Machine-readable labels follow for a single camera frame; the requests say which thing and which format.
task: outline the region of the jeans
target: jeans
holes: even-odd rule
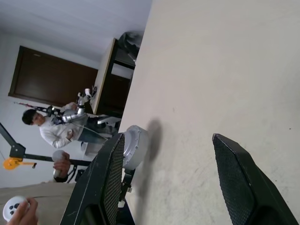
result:
[[[86,142],[86,143],[95,143],[95,144],[103,144],[105,142],[105,139],[101,136],[99,136],[96,133],[99,134],[110,134],[112,136],[116,135],[118,133],[118,130],[112,126],[108,126],[106,124],[98,125],[97,124],[98,118],[97,117],[89,117],[86,125],[83,128],[83,131],[78,138],[80,142]]]

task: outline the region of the ceiling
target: ceiling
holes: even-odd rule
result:
[[[144,30],[152,0],[0,0],[0,30],[98,60],[112,38]]]

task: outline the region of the black hair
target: black hair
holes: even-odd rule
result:
[[[35,109],[26,110],[23,113],[22,121],[27,125],[32,125],[33,117],[36,114],[36,112],[37,111]]]

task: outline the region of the hand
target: hand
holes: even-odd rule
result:
[[[70,170],[71,162],[69,154],[64,152],[62,155],[64,156],[64,159],[55,162],[53,168],[56,170],[60,170],[60,178],[65,178]]]
[[[28,203],[22,202],[17,210],[15,211],[11,220],[7,225],[37,225],[38,218],[36,216],[36,211],[38,207],[38,202],[33,198],[28,198],[27,201],[30,204],[27,210]]]
[[[73,130],[70,130],[70,131],[68,131],[67,132],[67,139],[70,141],[71,140],[71,138],[74,136],[74,132],[73,132]]]
[[[77,104],[71,105],[71,109],[72,109],[72,110],[76,110],[76,109],[77,109]]]

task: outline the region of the white controller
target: white controller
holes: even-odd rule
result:
[[[52,155],[53,162],[57,162],[57,161],[63,159],[64,158],[64,156],[62,155],[63,153],[64,153],[63,150],[57,150],[57,151],[55,151],[53,153],[53,155]],[[54,170],[53,176],[54,177],[59,177],[59,175],[60,175],[60,170]]]
[[[27,201],[25,197],[23,196],[15,196],[11,198],[4,206],[3,208],[3,218],[9,222],[11,218],[13,217],[15,211],[17,210],[18,206],[24,202]]]

